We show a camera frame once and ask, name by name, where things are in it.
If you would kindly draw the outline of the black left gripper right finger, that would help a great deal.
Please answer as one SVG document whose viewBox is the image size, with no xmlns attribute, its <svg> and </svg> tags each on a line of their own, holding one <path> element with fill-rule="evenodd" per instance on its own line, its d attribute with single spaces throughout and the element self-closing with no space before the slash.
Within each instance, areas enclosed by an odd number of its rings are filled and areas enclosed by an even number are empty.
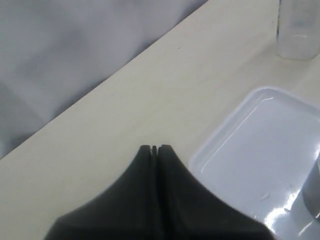
<svg viewBox="0 0 320 240">
<path fill-rule="evenodd" d="M 168 240 L 272 240 L 262 223 L 205 188 L 170 145 L 157 152 L 157 191 Z"/>
</svg>

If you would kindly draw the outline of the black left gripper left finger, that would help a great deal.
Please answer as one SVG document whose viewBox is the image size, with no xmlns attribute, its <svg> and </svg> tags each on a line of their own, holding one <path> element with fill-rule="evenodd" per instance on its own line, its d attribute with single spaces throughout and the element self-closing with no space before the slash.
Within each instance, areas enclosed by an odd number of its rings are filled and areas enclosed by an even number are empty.
<svg viewBox="0 0 320 240">
<path fill-rule="evenodd" d="M 156 147 L 142 145 L 124 173 L 104 192 L 59 217 L 47 240 L 155 240 Z"/>
</svg>

